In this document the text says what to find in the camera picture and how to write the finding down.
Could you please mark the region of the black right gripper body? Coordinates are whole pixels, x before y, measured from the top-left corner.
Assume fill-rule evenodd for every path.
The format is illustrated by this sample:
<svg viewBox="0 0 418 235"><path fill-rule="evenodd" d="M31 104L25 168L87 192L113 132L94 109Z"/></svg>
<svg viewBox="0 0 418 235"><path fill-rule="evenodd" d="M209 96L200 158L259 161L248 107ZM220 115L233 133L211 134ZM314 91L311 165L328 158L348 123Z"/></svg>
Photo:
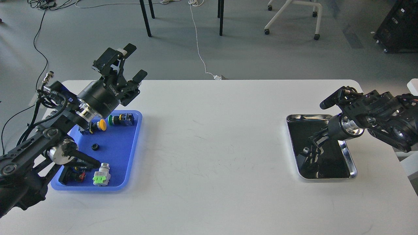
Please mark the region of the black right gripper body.
<svg viewBox="0 0 418 235"><path fill-rule="evenodd" d="M364 129L344 114L332 116L328 121L328 137L332 140L350 140L363 135Z"/></svg>

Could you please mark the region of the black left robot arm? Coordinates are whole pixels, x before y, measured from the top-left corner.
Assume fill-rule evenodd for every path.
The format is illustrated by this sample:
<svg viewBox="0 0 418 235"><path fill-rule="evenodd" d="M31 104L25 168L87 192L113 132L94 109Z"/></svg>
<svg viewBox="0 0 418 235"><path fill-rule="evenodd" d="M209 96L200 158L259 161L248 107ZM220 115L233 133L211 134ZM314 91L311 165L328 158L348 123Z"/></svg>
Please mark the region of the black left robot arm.
<svg viewBox="0 0 418 235"><path fill-rule="evenodd" d="M106 49L92 65L100 79L78 95L58 81L47 86L52 77L48 73L37 90L35 106L54 101L53 111L30 124L17 146L1 156L1 216L14 207L27 210L45 200L48 184L62 165L100 167L98 160L78 150L68 132L76 125L88 129L95 117L106 118L118 105L127 106L140 94L147 72L140 70L129 81L123 76L124 62L136 49L131 43L123 49Z"/></svg>

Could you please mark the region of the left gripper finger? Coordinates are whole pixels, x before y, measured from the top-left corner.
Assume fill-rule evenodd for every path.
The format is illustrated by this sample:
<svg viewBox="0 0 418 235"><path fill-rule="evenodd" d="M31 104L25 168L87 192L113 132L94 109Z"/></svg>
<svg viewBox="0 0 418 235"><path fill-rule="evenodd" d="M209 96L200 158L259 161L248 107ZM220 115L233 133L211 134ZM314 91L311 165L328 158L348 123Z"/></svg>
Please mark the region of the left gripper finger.
<svg viewBox="0 0 418 235"><path fill-rule="evenodd" d="M125 95L134 95L139 94L139 86L141 85L141 82L145 77L148 75L148 73L144 70L140 70L136 75L129 81L127 81L124 93Z"/></svg>
<svg viewBox="0 0 418 235"><path fill-rule="evenodd" d="M117 81L126 82L123 76L124 60L127 59L137 47L131 43L123 49L107 48L105 52L96 60L93 61L93 70L100 73L101 77L97 81L103 82L105 78L109 77L114 72L116 73Z"/></svg>

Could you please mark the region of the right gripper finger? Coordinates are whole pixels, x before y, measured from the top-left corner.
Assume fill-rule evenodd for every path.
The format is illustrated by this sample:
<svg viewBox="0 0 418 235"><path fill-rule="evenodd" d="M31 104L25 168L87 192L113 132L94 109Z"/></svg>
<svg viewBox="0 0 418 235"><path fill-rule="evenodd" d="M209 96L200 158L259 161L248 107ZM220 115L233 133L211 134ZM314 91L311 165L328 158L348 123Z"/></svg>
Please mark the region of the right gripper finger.
<svg viewBox="0 0 418 235"><path fill-rule="evenodd" d="M323 143L330 138L329 129L322 128L318 132L315 132L311 137L308 138L311 143Z"/></svg>
<svg viewBox="0 0 418 235"><path fill-rule="evenodd" d="M318 159L320 156L323 155L324 150L323 150L322 146L325 144L325 142L323 142L323 143L311 143L310 142L310 144L312 146L309 148L309 150L310 150L309 159Z"/></svg>

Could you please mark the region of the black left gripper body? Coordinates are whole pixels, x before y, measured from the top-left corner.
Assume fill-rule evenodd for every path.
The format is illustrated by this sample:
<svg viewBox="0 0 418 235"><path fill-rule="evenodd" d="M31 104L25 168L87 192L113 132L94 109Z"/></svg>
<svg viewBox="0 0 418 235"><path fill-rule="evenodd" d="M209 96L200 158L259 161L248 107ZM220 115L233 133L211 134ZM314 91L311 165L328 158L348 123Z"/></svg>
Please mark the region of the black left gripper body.
<svg viewBox="0 0 418 235"><path fill-rule="evenodd" d="M119 105L129 105L140 94L125 95L124 88L118 89L110 83L93 81L77 97L82 103L88 104L97 116L105 118Z"/></svg>

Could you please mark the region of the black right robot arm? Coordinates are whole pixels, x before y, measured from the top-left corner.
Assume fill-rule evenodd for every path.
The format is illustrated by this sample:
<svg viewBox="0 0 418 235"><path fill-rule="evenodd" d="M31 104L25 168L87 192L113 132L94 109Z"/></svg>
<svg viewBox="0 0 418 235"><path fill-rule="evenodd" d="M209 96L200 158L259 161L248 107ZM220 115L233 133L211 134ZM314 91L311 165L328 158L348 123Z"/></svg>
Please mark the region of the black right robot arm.
<svg viewBox="0 0 418 235"><path fill-rule="evenodd" d="M321 102L320 108L325 110L334 105L341 113L332 116L326 127L309 137L309 145L301 152L308 162L316 162L324 153L322 146L326 141L354 139L365 130L405 153L417 143L417 96L379 94L376 90L364 94L342 86Z"/></svg>

